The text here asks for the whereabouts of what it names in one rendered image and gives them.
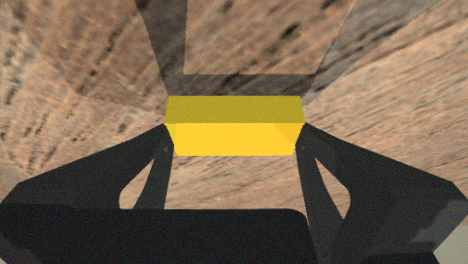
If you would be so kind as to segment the yellow block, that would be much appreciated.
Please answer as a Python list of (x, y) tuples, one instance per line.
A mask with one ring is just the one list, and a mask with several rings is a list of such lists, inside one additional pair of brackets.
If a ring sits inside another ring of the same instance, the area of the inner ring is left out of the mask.
[(164, 125), (177, 155), (292, 155), (300, 96), (169, 96)]

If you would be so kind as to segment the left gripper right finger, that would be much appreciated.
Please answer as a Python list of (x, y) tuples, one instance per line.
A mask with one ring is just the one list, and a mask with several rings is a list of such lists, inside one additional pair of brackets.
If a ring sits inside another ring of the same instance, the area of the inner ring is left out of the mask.
[[(307, 122), (295, 151), (319, 264), (361, 264), (378, 254), (433, 253), (468, 215), (468, 199), (452, 181)], [(315, 159), (348, 190), (345, 218)]]

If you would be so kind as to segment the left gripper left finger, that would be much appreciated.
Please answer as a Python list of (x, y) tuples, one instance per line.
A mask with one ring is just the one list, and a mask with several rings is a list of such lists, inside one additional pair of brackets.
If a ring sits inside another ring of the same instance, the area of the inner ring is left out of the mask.
[(162, 123), (130, 140), (17, 183), (0, 205), (121, 209), (121, 191), (154, 159), (133, 208), (164, 209), (173, 153), (174, 143)]

